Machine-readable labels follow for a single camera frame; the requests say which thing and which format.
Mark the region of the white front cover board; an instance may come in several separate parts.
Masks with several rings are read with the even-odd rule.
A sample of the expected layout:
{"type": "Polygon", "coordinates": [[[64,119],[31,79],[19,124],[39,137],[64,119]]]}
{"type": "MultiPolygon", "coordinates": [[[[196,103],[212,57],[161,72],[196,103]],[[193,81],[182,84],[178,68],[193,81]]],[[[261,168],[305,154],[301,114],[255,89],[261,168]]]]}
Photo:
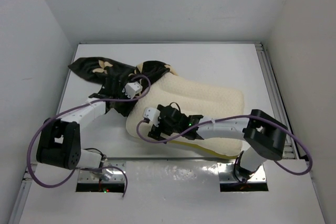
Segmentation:
{"type": "Polygon", "coordinates": [[[323,223],[309,175],[264,165],[267,191],[224,193],[218,165],[201,161],[127,162],[121,193],[80,193],[77,177],[46,189],[32,184],[21,223],[323,223]]]}

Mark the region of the cream foam pillow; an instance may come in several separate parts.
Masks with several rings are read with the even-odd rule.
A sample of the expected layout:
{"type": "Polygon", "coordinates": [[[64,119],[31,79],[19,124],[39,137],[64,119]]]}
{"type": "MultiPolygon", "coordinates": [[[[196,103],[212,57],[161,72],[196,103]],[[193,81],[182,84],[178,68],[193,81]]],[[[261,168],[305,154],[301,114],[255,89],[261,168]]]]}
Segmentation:
{"type": "MultiPolygon", "coordinates": [[[[172,102],[186,115],[201,114],[210,118],[241,115],[245,106],[244,95],[239,90],[201,84],[167,73],[152,82],[149,93],[135,104],[125,124],[128,134],[138,137],[136,126],[142,120],[145,108],[155,108],[159,104],[167,106],[172,102]]],[[[230,158],[241,152],[243,143],[230,138],[189,141],[179,137],[162,146],[230,158]]]]}

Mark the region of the metal base plate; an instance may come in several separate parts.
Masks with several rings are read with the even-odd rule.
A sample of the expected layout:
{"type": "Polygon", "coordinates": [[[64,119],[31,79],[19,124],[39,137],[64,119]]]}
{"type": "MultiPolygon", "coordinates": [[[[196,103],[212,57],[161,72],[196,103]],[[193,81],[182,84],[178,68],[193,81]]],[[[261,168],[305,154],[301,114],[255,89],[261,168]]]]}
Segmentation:
{"type": "MultiPolygon", "coordinates": [[[[117,160],[117,159],[106,159],[102,164],[102,167],[106,166],[114,166],[121,169],[124,173],[126,173],[126,161],[117,160]]],[[[78,175],[78,183],[91,183],[97,184],[101,182],[102,184],[117,184],[124,183],[125,178],[123,173],[116,168],[107,168],[102,169],[99,172],[90,172],[81,170],[78,175]]]]}
{"type": "Polygon", "coordinates": [[[235,184],[246,182],[247,184],[266,183],[266,173],[264,166],[261,165],[256,171],[250,173],[235,164],[235,160],[226,163],[218,162],[218,175],[221,184],[235,184]]]}

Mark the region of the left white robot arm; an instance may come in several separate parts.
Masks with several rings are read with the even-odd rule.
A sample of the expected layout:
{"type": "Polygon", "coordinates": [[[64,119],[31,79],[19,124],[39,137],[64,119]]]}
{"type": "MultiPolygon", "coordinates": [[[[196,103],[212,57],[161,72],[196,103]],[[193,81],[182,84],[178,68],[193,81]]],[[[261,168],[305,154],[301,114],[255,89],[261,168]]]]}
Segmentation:
{"type": "Polygon", "coordinates": [[[81,130],[115,105],[134,97],[128,82],[110,80],[99,93],[92,94],[83,105],[47,119],[40,131],[36,159],[39,163],[73,170],[77,167],[98,168],[101,155],[81,148],[81,130]]]}

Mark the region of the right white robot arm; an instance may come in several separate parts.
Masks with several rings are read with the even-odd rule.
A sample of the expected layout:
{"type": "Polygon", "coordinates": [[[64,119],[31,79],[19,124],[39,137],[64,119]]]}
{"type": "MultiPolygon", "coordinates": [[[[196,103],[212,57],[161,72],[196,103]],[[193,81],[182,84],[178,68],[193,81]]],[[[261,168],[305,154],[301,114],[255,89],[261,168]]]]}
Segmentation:
{"type": "Polygon", "coordinates": [[[183,137],[187,140],[231,138],[242,140],[249,148],[242,151],[233,164],[232,176],[239,183],[246,183],[267,160],[282,159],[287,127],[261,110],[253,109],[247,116],[211,119],[203,115],[185,115],[171,105],[146,108],[146,123],[152,123],[150,139],[160,143],[183,137]]]}

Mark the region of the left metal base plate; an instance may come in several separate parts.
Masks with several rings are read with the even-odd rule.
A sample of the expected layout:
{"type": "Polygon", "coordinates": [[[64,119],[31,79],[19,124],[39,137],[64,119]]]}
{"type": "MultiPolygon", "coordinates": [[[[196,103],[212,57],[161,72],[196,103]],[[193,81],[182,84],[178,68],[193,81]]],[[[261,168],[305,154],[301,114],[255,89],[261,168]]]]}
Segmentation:
{"type": "MultiPolygon", "coordinates": [[[[114,166],[121,169],[124,173],[126,173],[126,161],[117,160],[117,159],[106,159],[102,164],[102,167],[106,166],[114,166]]],[[[99,172],[90,172],[81,170],[78,175],[78,183],[91,183],[97,184],[101,182],[102,184],[117,184],[124,183],[125,178],[123,173],[116,168],[107,168],[102,169],[99,172]]]]}

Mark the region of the black floral pillowcase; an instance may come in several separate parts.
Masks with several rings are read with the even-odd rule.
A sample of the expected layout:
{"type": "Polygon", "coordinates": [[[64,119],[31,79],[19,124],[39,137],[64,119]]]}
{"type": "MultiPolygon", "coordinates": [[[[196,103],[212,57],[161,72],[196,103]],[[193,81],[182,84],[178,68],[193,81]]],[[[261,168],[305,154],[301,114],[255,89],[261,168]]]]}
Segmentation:
{"type": "Polygon", "coordinates": [[[141,74],[149,79],[140,80],[142,90],[148,87],[148,83],[154,84],[168,72],[175,74],[170,65],[156,60],[130,66],[104,57],[79,58],[68,68],[78,77],[101,85],[99,92],[89,96],[97,99],[126,99],[122,89],[141,74]]]}

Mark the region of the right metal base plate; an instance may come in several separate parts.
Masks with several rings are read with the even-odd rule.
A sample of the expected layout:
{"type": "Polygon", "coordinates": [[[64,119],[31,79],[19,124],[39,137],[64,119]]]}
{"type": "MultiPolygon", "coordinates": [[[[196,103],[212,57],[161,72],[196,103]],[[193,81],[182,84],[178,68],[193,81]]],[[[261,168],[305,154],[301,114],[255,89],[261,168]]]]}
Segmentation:
{"type": "Polygon", "coordinates": [[[235,164],[235,160],[226,163],[218,162],[218,175],[221,184],[235,184],[246,182],[247,184],[266,183],[266,173],[264,166],[261,165],[256,171],[250,173],[235,164]]]}

